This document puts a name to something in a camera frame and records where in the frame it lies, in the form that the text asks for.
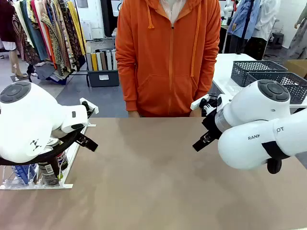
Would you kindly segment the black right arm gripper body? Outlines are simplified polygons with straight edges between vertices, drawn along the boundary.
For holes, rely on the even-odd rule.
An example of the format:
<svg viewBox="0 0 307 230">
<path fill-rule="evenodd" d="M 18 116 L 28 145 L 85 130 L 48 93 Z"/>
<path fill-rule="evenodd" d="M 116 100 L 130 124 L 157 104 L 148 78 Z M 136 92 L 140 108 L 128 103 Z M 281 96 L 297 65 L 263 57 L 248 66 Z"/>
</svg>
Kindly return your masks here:
<svg viewBox="0 0 307 230">
<path fill-rule="evenodd" d="M 206 117 L 203 119 L 202 124 L 207 129 L 207 132 L 204 134 L 205 140 L 215 140 L 219 139 L 222 135 L 222 132 L 219 130 L 215 123 L 215 116 L 217 114 L 216 110 L 210 112 Z"/>
</svg>

